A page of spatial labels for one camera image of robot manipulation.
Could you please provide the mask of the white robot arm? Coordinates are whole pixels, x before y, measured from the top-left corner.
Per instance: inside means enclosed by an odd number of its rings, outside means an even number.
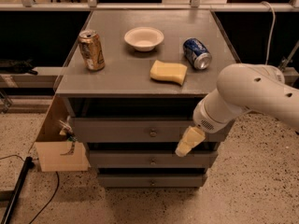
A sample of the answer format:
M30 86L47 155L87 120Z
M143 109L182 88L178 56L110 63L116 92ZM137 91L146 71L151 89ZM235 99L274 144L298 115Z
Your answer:
M221 70L216 89L193 110L193 126L180 139L176 154L186 156L216 133L250 111L272 116L299 131L299 90L285 83L282 72L271 65L235 63Z

